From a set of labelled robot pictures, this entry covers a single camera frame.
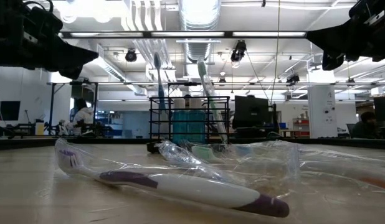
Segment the black monitor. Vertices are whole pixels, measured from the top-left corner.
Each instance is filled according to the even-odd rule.
[[[374,106],[377,122],[385,121],[385,97],[374,97]]]
[[[2,101],[0,105],[0,113],[3,116],[2,119],[5,121],[17,121],[20,105],[20,101]]]
[[[269,101],[254,96],[235,96],[233,128],[262,127],[270,122]]]

